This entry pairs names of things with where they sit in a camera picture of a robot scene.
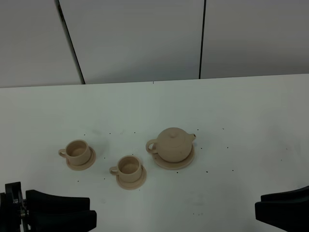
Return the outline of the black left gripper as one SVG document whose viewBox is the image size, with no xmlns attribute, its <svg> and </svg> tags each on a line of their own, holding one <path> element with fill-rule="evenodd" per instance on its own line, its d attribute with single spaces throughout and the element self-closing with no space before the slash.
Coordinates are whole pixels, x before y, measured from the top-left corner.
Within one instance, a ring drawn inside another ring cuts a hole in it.
<svg viewBox="0 0 309 232">
<path fill-rule="evenodd" d="M 29 211 L 36 212 L 30 216 Z M 21 183 L 5 184 L 0 193 L 1 232 L 89 232 L 97 226 L 97 213 L 90 210 L 90 199 L 63 197 L 27 190 Z"/>
</svg>

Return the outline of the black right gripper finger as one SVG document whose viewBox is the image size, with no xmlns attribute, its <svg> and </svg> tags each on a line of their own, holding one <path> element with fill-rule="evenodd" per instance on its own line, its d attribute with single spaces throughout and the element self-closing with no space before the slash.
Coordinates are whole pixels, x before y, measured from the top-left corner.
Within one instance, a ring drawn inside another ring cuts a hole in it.
<svg viewBox="0 0 309 232">
<path fill-rule="evenodd" d="M 286 232 L 309 230 L 309 201 L 261 201 L 255 203 L 255 218 Z"/>
<path fill-rule="evenodd" d="M 261 201 L 289 201 L 309 196 L 309 186 L 292 191 L 272 193 L 261 196 Z"/>
</svg>

